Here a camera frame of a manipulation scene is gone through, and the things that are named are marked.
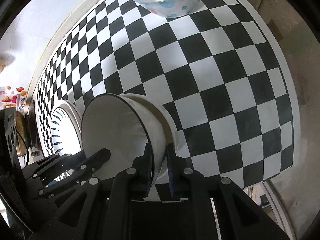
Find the cable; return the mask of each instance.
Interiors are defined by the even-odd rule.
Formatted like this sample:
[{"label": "cable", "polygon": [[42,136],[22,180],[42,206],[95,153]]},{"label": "cable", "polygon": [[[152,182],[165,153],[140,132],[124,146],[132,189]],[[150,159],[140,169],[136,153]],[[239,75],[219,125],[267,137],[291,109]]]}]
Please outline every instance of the cable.
[{"label": "cable", "polygon": [[25,142],[24,139],[22,138],[21,134],[17,131],[17,129],[16,129],[16,132],[17,132],[17,134],[20,136],[20,138],[21,138],[21,140],[22,140],[22,142],[23,142],[23,144],[24,144],[24,146],[25,146],[25,148],[26,148],[26,150],[27,150],[27,162],[26,162],[26,166],[27,166],[27,165],[29,164],[29,150],[28,150],[28,147],[27,147],[26,142]]}]

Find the metal bolt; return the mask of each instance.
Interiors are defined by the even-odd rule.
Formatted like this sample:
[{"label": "metal bolt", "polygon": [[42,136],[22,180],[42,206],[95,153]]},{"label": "metal bolt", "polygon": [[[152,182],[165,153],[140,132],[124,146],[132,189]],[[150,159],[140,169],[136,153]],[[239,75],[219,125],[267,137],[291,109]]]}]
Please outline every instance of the metal bolt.
[{"label": "metal bolt", "polygon": [[183,173],[184,173],[184,174],[187,174],[187,175],[190,175],[190,174],[193,173],[193,169],[185,168],[185,169],[183,170]]},{"label": "metal bolt", "polygon": [[221,182],[225,185],[229,185],[231,183],[231,180],[228,177],[221,178]]},{"label": "metal bolt", "polygon": [[129,168],[127,169],[127,173],[128,174],[135,174],[137,172],[137,170],[135,168]]},{"label": "metal bolt", "polygon": [[99,180],[97,178],[89,179],[89,184],[91,184],[91,185],[96,185],[98,182],[99,182]]}]

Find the checkerboard mat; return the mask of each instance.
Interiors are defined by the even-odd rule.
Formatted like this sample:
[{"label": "checkerboard mat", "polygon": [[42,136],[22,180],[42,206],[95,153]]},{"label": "checkerboard mat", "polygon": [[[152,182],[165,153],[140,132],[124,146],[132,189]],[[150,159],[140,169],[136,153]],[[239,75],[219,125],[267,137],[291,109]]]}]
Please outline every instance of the checkerboard mat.
[{"label": "checkerboard mat", "polygon": [[[164,106],[179,148],[204,176],[240,187],[292,166],[291,103],[267,38],[237,0],[201,0],[190,15],[161,18],[132,0],[105,0],[51,58],[37,86],[45,145],[59,99],[83,113],[101,93],[137,93]],[[167,189],[167,181],[156,190]]]}]

